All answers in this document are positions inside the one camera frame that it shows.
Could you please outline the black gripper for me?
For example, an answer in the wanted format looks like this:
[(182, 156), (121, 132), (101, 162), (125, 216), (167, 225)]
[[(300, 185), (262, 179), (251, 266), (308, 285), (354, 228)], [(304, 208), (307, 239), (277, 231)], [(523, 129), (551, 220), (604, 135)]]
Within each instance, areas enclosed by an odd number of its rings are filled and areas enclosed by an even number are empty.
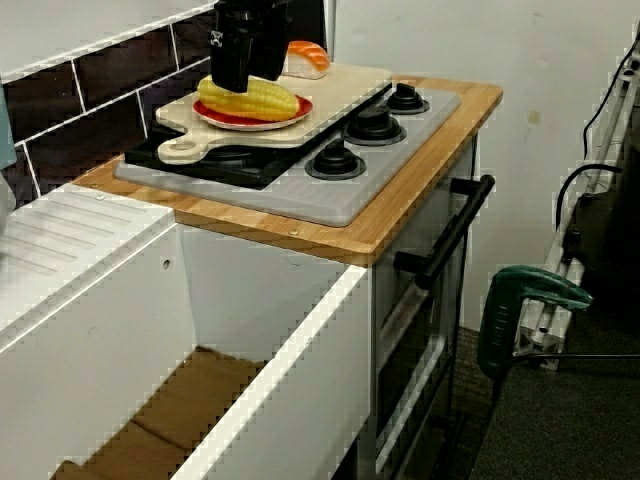
[[(220, 0), (215, 4), (218, 26), (210, 34), (210, 61), (211, 78), (216, 86), (233, 93), (247, 91), (250, 50), (252, 76), (269, 81), (280, 77), (289, 45), (291, 19), (286, 14), (290, 3), (290, 0)], [(259, 35), (252, 41), (246, 28), (261, 24)]]

